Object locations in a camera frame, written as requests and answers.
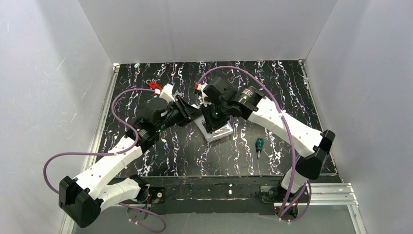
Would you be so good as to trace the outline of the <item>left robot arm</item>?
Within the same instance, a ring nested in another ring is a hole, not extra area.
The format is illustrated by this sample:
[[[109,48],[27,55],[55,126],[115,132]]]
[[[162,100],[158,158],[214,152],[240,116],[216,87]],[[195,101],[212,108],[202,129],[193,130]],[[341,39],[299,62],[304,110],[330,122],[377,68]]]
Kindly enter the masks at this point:
[[[142,198],[148,191],[137,175],[122,182],[109,182],[127,165],[142,156],[160,138],[160,133],[174,125],[184,127],[202,116],[199,108],[181,97],[168,102],[152,99],[125,136],[90,169],[75,178],[64,177],[59,183],[59,206],[81,228],[91,225],[101,211],[124,200]]]

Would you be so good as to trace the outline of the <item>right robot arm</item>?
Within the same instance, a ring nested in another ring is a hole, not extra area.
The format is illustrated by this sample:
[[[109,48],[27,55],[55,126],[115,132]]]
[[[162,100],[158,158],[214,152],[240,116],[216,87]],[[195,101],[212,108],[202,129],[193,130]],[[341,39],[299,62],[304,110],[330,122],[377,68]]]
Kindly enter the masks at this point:
[[[216,77],[208,84],[197,84],[196,90],[206,102],[201,105],[201,110],[208,133],[224,126],[230,117],[241,117],[290,143],[299,158],[280,182],[281,190],[294,194],[305,182],[319,177],[336,137],[333,131],[321,132],[279,112],[274,101],[251,85],[237,89]]]

